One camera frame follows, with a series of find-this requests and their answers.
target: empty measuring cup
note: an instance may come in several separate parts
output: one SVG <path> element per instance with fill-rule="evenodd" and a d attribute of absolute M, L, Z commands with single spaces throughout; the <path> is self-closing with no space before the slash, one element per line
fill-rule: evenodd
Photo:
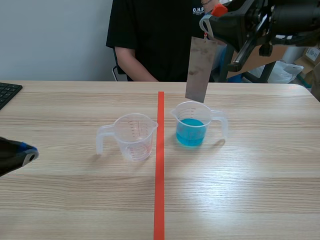
<path fill-rule="evenodd" d="M 116 139 L 123 156 L 143 161 L 151 154 L 152 134 L 158 124 L 146 115 L 134 113 L 120 117 L 112 125 L 102 126 L 96 135 L 96 153 L 102 154 L 104 137 Z"/>
<path fill-rule="evenodd" d="M 228 120 L 221 111 L 211 110 L 206 105 L 187 101 L 179 104 L 171 114 L 176 118 L 176 138 L 187 146 L 200 145 L 211 121 L 220 121 L 222 137 L 228 137 Z"/>

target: cardboard box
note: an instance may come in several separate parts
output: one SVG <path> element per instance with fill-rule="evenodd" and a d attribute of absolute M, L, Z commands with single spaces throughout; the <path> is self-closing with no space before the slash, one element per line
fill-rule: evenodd
<path fill-rule="evenodd" d="M 320 63 L 320 49 L 316 47 L 307 47 L 304 50 L 303 57 L 316 66 Z"/>
<path fill-rule="evenodd" d="M 294 61 L 295 65 L 299 65 L 304 67 L 302 72 L 298 75 L 298 79 L 304 80 L 309 86 L 313 83 L 313 71 L 314 71 L 314 65 L 308 61 L 305 57 L 300 57 L 296 61 Z"/>
<path fill-rule="evenodd" d="M 278 61 L 282 59 L 284 56 L 287 47 L 282 45 L 275 45 L 273 46 L 273 51 L 271 56 L 265 57 L 259 55 L 259 48 L 260 46 L 256 46 L 255 49 L 252 51 L 251 55 L 249 56 L 248 60 L 245 62 L 241 71 L 238 72 L 228 72 L 227 78 L 231 78 L 235 75 L 242 74 L 244 72 L 251 71 L 252 69 L 256 69 L 260 66 Z M 238 53 L 234 52 L 232 61 L 237 57 Z"/>

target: red tape line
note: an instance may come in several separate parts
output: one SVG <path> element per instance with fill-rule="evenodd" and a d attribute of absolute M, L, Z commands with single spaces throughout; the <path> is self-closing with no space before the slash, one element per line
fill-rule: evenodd
<path fill-rule="evenodd" d="M 153 240 L 165 239 L 165 93 L 158 93 Z"/>

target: measuring cup with blue liquid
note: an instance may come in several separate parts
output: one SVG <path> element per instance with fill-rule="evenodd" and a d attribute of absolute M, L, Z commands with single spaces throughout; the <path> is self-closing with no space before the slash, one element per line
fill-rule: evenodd
<path fill-rule="evenodd" d="M 206 105 L 186 101 L 179 104 L 171 114 L 176 118 L 176 138 L 186 146 L 202 144 L 212 121 L 221 122 L 222 138 L 228 137 L 228 119 L 221 111 L 211 110 Z"/>

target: orange part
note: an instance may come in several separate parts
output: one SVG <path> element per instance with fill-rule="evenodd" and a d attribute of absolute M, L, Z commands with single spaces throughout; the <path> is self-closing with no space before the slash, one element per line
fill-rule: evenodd
<path fill-rule="evenodd" d="M 165 240 L 165 93 L 158 93 L 153 240 Z"/>
<path fill-rule="evenodd" d="M 215 17 L 221 17 L 228 13 L 228 8 L 223 6 L 221 3 L 214 6 L 214 9 L 211 12 L 211 15 Z"/>

